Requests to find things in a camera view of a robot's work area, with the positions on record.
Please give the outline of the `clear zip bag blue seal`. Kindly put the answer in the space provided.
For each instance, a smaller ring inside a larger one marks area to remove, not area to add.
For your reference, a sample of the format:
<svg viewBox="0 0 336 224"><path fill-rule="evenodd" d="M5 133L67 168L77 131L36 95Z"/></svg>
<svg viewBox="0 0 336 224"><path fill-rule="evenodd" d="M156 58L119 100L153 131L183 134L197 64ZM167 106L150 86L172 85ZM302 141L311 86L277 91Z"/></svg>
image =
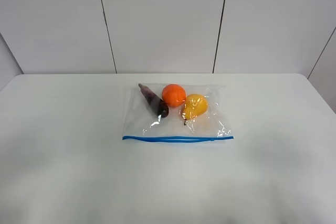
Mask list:
<svg viewBox="0 0 336 224"><path fill-rule="evenodd" d="M162 99L165 83L145 83ZM169 107L166 118L157 117L150 109L138 85L127 91L128 102L123 125L123 140L163 143L199 143L233 139L232 130L223 111L224 90L218 85L183 85L186 96L201 94L208 101L208 110L189 121L182 118L184 103Z"/></svg>

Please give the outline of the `yellow pear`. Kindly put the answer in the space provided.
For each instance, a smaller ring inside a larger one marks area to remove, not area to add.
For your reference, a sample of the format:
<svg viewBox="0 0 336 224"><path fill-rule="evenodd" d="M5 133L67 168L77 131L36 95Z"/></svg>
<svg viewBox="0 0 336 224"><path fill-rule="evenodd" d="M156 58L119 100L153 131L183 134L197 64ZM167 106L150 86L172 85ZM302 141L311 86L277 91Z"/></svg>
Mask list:
<svg viewBox="0 0 336 224"><path fill-rule="evenodd" d="M186 97L184 108L182 111L182 118L186 121L192 120L208 110L208 101L201 94L190 94Z"/></svg>

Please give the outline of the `orange fruit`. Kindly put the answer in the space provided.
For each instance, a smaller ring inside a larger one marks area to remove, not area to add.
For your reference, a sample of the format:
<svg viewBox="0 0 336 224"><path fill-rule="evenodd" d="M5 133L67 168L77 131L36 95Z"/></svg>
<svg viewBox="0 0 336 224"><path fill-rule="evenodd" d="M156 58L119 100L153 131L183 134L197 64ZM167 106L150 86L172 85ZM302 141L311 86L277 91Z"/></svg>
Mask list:
<svg viewBox="0 0 336 224"><path fill-rule="evenodd" d="M162 99L168 107L176 108L184 103L186 92L178 84L169 84L162 90Z"/></svg>

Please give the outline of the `purple eggplant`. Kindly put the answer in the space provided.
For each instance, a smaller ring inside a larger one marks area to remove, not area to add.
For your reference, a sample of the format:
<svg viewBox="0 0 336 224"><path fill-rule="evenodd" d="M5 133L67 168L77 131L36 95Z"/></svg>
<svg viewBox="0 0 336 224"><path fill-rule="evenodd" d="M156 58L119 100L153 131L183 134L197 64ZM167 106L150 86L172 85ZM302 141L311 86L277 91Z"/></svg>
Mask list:
<svg viewBox="0 0 336 224"><path fill-rule="evenodd" d="M169 107L167 104L147 86L140 83L138 86L152 112L161 119L166 118L169 115Z"/></svg>

